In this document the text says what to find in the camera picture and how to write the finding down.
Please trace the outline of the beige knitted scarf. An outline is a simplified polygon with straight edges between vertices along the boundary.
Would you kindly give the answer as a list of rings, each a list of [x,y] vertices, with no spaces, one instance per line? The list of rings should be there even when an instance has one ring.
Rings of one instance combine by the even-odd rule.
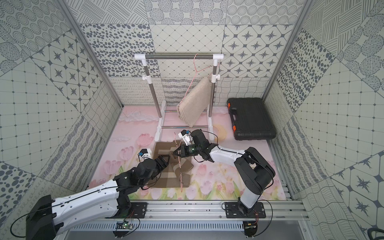
[[[211,96],[211,81],[204,77],[177,105],[178,117],[187,126],[193,127],[208,107]]]

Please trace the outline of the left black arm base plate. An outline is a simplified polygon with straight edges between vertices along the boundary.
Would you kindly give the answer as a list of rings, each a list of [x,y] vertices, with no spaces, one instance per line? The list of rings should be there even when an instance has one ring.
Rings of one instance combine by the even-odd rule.
[[[148,208],[147,202],[134,202],[118,206],[117,213],[112,219],[138,218],[144,219]]]

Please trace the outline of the brown plaid scarf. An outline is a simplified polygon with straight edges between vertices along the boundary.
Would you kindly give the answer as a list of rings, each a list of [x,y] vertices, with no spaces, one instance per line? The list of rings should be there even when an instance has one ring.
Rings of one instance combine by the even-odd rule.
[[[155,177],[155,179],[149,181],[148,185],[154,185],[154,188],[180,188],[180,180],[179,180],[179,164],[178,158],[175,158],[172,155],[172,152],[176,150],[175,142],[157,142],[154,146],[154,157],[159,155],[169,155],[169,165],[165,168],[161,176]],[[191,184],[192,180],[192,169],[194,165],[191,161],[191,157],[181,158],[181,169],[183,174],[183,188],[188,188]]]

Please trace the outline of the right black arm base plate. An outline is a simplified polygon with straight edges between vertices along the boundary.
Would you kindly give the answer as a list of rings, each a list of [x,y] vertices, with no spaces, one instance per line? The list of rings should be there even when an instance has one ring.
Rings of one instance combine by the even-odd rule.
[[[248,209],[241,202],[224,202],[222,209],[225,211],[227,219],[265,219],[266,212],[263,203],[256,202],[251,209]]]

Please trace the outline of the pink wire hanger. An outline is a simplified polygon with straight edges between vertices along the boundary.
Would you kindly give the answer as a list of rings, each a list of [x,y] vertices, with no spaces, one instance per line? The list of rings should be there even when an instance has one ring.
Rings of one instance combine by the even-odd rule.
[[[200,73],[200,72],[203,71],[203,70],[206,70],[206,69],[208,68],[208,67],[206,67],[206,68],[204,68],[204,69],[202,69],[202,70],[199,70],[199,71],[197,70],[195,61],[196,61],[196,58],[197,58],[198,55],[199,55],[199,54],[195,54],[195,55],[194,55],[194,58],[193,58],[193,66],[194,66],[194,70],[195,70],[195,75],[194,75],[194,77],[193,77],[193,79],[192,79],[192,81],[191,81],[189,87],[187,88],[187,91],[186,91],[186,93],[185,93],[185,95],[184,95],[182,101],[186,98],[186,96],[187,96],[187,94],[188,94],[188,92],[189,92],[189,90],[190,90],[190,88],[191,88],[191,86],[192,86],[192,84],[193,84],[193,82],[194,82],[194,80],[195,80],[197,74]],[[215,59],[215,58],[213,58],[213,67],[217,67],[217,66],[218,66],[218,60]]]
[[[180,144],[181,144],[181,142],[179,141],[177,141],[177,136],[176,136],[176,132],[174,132],[174,142],[175,142],[175,145],[176,145],[176,147],[178,148],[178,147],[180,147]],[[183,192],[183,174],[182,174],[182,169],[181,169],[181,158],[180,158],[180,156],[177,156],[178,157],[178,164],[179,164],[179,170],[180,170],[180,176],[179,176],[179,180],[180,180],[180,189],[181,189],[181,193]]]

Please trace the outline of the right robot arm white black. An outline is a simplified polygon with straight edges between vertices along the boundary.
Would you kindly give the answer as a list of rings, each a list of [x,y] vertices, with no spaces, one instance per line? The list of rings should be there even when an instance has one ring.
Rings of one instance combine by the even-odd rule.
[[[175,157],[200,156],[204,161],[221,163],[237,169],[245,190],[238,200],[238,209],[243,214],[254,209],[265,189],[272,186],[276,172],[267,160],[253,147],[246,150],[231,150],[210,142],[205,131],[182,130],[178,137],[183,141],[173,152]]]

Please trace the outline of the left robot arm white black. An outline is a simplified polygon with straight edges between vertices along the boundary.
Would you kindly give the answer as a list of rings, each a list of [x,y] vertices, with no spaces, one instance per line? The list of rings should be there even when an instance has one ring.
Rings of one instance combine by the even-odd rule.
[[[169,165],[170,156],[144,158],[136,167],[83,192],[38,199],[26,216],[27,240],[53,240],[81,224],[101,218],[123,218],[132,213],[129,195],[147,187]]]

